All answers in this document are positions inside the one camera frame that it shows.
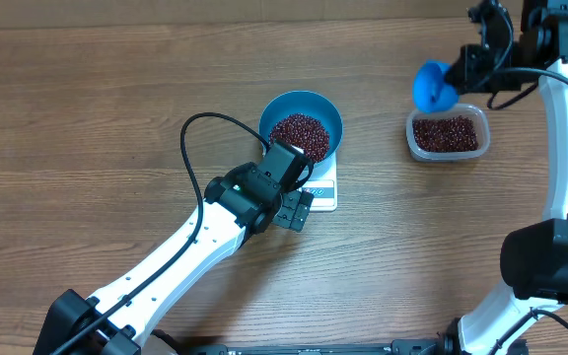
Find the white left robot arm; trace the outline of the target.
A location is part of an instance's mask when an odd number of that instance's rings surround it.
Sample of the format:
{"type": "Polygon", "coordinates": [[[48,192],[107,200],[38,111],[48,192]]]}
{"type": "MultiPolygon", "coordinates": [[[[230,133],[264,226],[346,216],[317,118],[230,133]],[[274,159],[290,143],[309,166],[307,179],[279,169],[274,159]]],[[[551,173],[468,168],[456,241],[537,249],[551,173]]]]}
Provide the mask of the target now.
{"type": "Polygon", "coordinates": [[[209,269],[271,224],[299,232],[313,197],[298,180],[312,169],[298,149],[275,142],[258,164],[212,179],[186,222],[131,270],[83,298],[50,306],[36,354],[139,354],[170,308],[209,269]]]}

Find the blue plastic measuring scoop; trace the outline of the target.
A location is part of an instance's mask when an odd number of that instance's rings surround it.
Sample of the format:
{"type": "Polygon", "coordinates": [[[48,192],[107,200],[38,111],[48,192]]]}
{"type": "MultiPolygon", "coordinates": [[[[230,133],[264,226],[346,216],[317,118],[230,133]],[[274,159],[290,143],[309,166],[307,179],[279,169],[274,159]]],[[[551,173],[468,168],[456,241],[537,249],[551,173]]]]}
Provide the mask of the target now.
{"type": "Polygon", "coordinates": [[[446,111],[459,101],[456,89],[445,80],[450,69],[450,64],[432,60],[420,67],[412,86],[412,98],[418,110],[426,113],[446,111]]]}

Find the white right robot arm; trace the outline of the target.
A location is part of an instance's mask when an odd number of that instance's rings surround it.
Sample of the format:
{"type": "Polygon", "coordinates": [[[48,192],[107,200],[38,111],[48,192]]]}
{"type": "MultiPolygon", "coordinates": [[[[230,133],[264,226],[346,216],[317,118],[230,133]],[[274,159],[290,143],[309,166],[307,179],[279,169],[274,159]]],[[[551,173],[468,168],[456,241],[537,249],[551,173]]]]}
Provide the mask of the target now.
{"type": "Polygon", "coordinates": [[[461,49],[445,81],[459,94],[537,88],[547,122],[549,183],[540,222],[510,233],[501,280],[440,336],[438,354],[524,354],[522,335],[568,306],[568,1],[528,1],[514,28],[507,10],[483,1],[468,12],[481,41],[461,49]]]}

